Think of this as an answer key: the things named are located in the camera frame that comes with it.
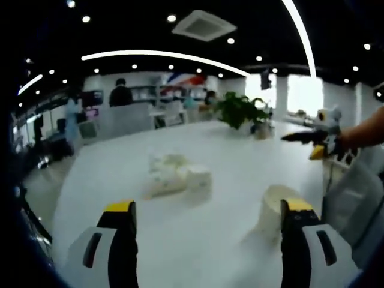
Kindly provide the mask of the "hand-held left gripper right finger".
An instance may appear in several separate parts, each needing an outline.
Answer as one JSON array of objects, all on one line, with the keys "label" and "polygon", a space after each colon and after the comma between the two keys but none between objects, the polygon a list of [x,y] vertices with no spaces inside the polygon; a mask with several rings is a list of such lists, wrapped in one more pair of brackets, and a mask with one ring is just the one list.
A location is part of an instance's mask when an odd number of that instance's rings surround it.
[{"label": "hand-held left gripper right finger", "polygon": [[283,199],[280,208],[281,287],[349,286],[360,269],[343,237],[302,199]]}]

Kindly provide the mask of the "person's right hand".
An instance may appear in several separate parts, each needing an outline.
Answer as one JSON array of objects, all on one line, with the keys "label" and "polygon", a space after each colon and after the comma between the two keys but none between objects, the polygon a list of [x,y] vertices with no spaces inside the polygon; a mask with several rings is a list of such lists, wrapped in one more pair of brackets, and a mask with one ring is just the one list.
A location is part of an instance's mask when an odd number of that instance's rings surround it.
[{"label": "person's right hand", "polygon": [[354,145],[350,143],[346,132],[341,132],[335,141],[334,155],[337,161],[351,165],[358,154],[359,148],[354,147]]}]

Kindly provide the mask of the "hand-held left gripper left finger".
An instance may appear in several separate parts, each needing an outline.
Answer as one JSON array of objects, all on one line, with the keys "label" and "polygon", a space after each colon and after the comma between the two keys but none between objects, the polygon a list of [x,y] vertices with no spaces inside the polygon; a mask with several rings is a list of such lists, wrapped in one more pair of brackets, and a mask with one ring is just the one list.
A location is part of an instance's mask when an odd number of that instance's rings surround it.
[{"label": "hand-held left gripper left finger", "polygon": [[70,287],[138,287],[136,203],[107,205],[96,226],[70,245],[66,281]]}]

